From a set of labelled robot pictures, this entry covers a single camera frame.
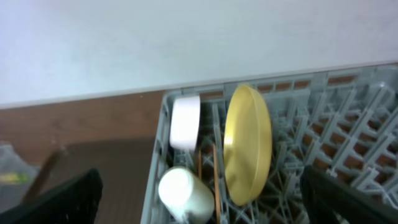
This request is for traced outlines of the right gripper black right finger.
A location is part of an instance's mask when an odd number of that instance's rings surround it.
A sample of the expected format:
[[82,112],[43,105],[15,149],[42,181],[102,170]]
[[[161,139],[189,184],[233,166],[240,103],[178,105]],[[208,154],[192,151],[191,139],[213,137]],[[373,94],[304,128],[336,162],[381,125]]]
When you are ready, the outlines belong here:
[[337,214],[349,223],[397,223],[397,210],[312,166],[300,177],[303,205],[310,223],[338,223]]

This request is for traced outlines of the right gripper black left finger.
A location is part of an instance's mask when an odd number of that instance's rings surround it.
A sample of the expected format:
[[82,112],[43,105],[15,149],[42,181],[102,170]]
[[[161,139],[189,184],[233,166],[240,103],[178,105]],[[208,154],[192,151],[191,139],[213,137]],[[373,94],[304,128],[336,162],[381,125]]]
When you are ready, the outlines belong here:
[[1,224],[93,224],[102,198],[103,182],[90,169],[27,203],[1,214]]

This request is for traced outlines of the yellow green snack wrapper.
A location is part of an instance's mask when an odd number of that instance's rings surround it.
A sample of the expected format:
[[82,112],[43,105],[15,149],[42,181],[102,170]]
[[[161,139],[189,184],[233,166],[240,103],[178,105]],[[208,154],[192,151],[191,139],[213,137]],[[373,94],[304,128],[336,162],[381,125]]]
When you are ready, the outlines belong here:
[[30,176],[25,173],[13,172],[13,173],[1,174],[0,176],[0,183],[7,185],[22,184],[30,180],[31,180]]

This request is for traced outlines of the yellow plate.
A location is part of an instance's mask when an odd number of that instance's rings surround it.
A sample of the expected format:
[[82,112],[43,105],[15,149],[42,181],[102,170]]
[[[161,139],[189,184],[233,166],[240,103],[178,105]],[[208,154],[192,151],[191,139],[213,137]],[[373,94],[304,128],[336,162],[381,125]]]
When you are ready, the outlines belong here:
[[262,192],[271,168],[272,125],[260,92],[249,85],[235,89],[224,130],[224,176],[237,206],[251,203]]

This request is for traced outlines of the white paper cup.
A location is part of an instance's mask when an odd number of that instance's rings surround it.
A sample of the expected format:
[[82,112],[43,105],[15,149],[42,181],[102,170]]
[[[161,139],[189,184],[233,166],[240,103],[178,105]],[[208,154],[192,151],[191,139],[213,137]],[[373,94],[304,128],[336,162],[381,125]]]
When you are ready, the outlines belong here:
[[212,191],[186,167],[172,167],[159,182],[158,193],[177,223],[204,224],[213,216]]

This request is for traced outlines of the white bowl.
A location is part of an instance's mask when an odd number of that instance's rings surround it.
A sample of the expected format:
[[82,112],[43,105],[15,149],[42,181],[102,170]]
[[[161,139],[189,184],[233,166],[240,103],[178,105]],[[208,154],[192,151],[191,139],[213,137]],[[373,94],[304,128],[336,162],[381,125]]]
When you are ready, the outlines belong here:
[[194,151],[200,125],[200,97],[176,98],[170,124],[170,145],[182,151]]

